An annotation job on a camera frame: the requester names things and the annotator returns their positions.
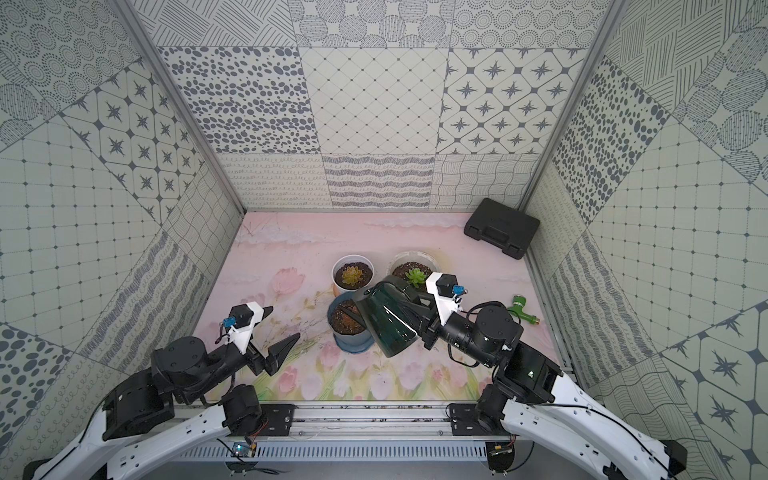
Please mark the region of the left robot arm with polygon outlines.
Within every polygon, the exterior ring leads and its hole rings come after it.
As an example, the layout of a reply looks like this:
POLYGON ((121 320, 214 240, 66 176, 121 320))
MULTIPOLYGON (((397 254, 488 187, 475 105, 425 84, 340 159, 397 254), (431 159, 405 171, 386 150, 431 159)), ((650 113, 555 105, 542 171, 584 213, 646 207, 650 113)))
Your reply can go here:
POLYGON ((256 302, 236 305, 220 323, 217 347, 208 351, 195 336, 179 338, 155 350, 148 368, 114 387, 91 415, 85 429, 55 457, 29 463, 26 479, 138 479, 176 456, 211 440, 231 435, 254 450, 269 427, 289 431, 293 410, 270 419, 255 388, 231 384, 215 403, 158 434, 151 431, 175 416, 176 404, 205 402, 206 395, 239 370, 275 375, 300 336, 271 345, 266 354, 252 344, 255 327, 272 307, 256 302))

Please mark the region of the green watering can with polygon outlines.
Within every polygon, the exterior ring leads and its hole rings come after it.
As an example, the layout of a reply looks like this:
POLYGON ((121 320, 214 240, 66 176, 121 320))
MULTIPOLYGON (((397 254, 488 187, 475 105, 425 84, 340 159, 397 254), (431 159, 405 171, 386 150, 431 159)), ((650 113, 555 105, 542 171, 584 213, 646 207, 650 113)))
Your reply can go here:
POLYGON ((404 280, 387 276, 375 285, 354 293, 355 305, 382 353, 391 358, 399 355, 420 338, 421 318, 401 309, 406 296, 418 293, 404 280))

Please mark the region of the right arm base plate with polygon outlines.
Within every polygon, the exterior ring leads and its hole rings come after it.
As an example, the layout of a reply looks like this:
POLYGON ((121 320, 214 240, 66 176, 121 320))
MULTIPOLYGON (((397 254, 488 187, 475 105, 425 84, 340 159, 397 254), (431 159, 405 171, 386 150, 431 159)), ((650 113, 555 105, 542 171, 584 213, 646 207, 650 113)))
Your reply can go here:
POLYGON ((498 421, 476 403, 450 403, 446 407, 453 436, 498 435, 498 421))

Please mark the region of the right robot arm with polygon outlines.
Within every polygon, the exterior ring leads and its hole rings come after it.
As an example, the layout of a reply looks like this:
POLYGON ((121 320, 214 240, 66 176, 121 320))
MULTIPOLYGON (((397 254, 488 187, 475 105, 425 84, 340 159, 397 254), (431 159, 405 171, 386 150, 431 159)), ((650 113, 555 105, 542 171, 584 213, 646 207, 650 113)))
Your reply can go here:
POLYGON ((425 347, 442 340, 493 369, 476 403, 484 429, 520 434, 595 479, 674 479, 686 470, 682 444, 643 434, 609 412, 522 342, 523 327, 503 304, 484 302, 463 312, 439 295, 398 294, 395 310, 425 347))

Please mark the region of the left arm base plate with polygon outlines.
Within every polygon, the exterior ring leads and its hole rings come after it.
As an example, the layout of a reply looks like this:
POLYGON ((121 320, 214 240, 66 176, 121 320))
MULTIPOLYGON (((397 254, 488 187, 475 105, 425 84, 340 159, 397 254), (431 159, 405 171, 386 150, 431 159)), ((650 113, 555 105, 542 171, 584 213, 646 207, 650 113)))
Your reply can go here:
POLYGON ((244 437, 287 437, 290 435, 295 404, 270 403, 262 404, 258 415, 247 417, 242 424, 244 437))

